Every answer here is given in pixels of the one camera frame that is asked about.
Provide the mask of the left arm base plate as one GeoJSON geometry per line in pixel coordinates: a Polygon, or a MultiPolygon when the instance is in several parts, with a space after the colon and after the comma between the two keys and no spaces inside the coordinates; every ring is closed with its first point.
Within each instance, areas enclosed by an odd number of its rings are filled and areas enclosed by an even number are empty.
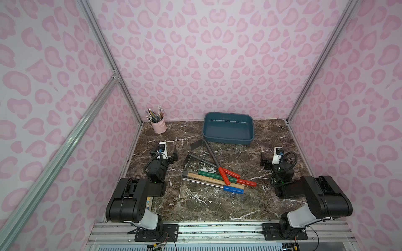
{"type": "Polygon", "coordinates": [[[139,229],[135,234],[135,242],[176,242],[178,240],[179,225],[158,225],[155,230],[139,229]]]}

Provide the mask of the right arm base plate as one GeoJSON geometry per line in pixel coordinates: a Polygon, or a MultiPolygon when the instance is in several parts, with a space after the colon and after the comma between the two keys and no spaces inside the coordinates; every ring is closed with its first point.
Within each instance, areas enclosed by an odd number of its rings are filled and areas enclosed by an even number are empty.
{"type": "Polygon", "coordinates": [[[281,223],[263,223],[261,234],[266,241],[308,240],[305,228],[292,228],[281,223]]]}

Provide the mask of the wooden handle hammer tool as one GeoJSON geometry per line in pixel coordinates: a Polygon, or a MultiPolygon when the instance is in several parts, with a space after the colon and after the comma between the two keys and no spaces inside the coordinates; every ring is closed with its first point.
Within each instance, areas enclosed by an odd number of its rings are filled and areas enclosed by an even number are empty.
{"type": "MultiPolygon", "coordinates": [[[[209,178],[209,177],[194,174],[194,173],[189,173],[187,171],[184,171],[182,173],[182,176],[184,178],[196,179],[196,180],[200,180],[200,181],[203,181],[203,182],[208,182],[208,183],[211,183],[211,184],[226,186],[224,181],[214,179],[214,178],[209,178]]],[[[239,188],[239,189],[244,189],[245,188],[244,185],[239,185],[239,184],[234,184],[234,183],[229,184],[229,187],[239,188]]]]}

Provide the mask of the teal plastic storage box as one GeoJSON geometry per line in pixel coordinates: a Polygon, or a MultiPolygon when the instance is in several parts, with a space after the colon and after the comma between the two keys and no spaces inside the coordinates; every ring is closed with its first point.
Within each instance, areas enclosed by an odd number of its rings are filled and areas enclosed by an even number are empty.
{"type": "Polygon", "coordinates": [[[253,119],[242,114],[207,113],[203,137],[208,142],[249,145],[254,140],[253,119]]]}

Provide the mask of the silver tool blue handle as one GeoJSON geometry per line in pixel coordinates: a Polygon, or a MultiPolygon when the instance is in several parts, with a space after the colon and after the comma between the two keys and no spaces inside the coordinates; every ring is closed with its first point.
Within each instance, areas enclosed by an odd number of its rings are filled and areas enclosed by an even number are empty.
{"type": "Polygon", "coordinates": [[[230,186],[212,184],[212,183],[197,181],[197,180],[189,179],[189,178],[183,178],[183,180],[186,181],[186,182],[191,182],[191,183],[200,184],[200,185],[204,185],[204,186],[220,188],[220,189],[222,189],[224,191],[227,191],[227,192],[232,192],[232,193],[237,193],[237,194],[244,194],[244,190],[240,189],[240,188],[234,188],[234,187],[230,187],[230,186]]]}

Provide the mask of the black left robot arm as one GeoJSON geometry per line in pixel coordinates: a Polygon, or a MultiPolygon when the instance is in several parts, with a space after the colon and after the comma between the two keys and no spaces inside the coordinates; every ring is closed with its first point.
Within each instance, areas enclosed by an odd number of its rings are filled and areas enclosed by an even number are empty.
{"type": "Polygon", "coordinates": [[[166,173],[170,164],[178,161],[177,150],[168,156],[167,143],[159,142],[143,172],[146,178],[119,180],[106,207],[106,219],[133,224],[140,230],[161,232],[162,219],[147,209],[149,197],[162,197],[166,191],[166,173]]]}

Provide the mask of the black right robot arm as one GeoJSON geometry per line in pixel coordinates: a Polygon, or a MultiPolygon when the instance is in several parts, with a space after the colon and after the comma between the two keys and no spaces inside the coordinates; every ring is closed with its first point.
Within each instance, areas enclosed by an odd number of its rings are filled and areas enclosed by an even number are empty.
{"type": "Polygon", "coordinates": [[[284,239],[296,237],[317,222],[351,216],[352,203],[331,176],[302,176],[294,180],[295,152],[276,148],[271,160],[261,155],[260,166],[272,172],[270,184],[280,199],[304,197],[306,205],[282,214],[268,232],[284,239]]]}

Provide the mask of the grey hoe red handle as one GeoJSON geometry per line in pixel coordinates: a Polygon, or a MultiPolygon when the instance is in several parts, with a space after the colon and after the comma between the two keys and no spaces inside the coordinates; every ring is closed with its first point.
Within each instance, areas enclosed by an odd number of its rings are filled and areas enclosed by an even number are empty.
{"type": "Polygon", "coordinates": [[[218,161],[218,159],[216,158],[212,148],[210,147],[209,143],[205,140],[205,139],[200,139],[198,141],[195,141],[193,143],[190,144],[190,148],[191,150],[194,150],[202,145],[205,145],[205,147],[207,148],[209,154],[211,155],[215,165],[218,167],[218,171],[221,175],[221,177],[223,178],[223,181],[225,182],[226,186],[229,186],[230,181],[224,171],[224,169],[221,167],[220,162],[218,161]]]}

